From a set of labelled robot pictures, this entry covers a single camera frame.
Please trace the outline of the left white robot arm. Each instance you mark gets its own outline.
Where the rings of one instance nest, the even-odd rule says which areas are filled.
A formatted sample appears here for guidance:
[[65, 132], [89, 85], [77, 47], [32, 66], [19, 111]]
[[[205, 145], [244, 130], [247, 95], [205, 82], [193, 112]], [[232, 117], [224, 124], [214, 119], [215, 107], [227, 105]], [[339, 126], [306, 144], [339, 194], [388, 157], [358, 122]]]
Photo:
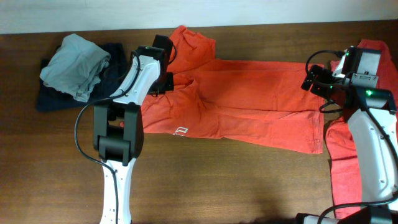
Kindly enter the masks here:
[[131, 68], [110, 99], [94, 105], [93, 146], [103, 165], [102, 223], [131, 223], [132, 170], [144, 143], [141, 106], [147, 95], [174, 89], [167, 67], [176, 52], [169, 37], [157, 35], [151, 46], [133, 51]]

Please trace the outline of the orange printed t-shirt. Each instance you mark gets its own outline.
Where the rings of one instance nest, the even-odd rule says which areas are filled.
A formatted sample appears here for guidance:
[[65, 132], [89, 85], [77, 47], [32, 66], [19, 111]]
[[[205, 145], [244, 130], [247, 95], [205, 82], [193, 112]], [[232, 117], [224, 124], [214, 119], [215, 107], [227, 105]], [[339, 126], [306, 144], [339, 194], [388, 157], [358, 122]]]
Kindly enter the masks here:
[[145, 98], [146, 133], [322, 152], [323, 101], [302, 90], [304, 64], [217, 59], [215, 40], [185, 26], [170, 38], [174, 90]]

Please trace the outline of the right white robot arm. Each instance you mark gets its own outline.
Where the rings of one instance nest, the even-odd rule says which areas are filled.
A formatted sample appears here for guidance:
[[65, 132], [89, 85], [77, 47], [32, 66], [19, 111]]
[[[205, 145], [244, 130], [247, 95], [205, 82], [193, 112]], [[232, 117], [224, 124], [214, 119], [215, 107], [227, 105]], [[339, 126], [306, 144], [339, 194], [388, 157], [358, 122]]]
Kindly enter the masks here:
[[334, 205], [320, 215], [298, 213], [296, 223], [397, 223], [397, 107], [390, 90], [377, 88], [381, 51], [335, 51], [335, 71], [306, 64], [301, 88], [340, 106], [359, 160], [362, 201]]

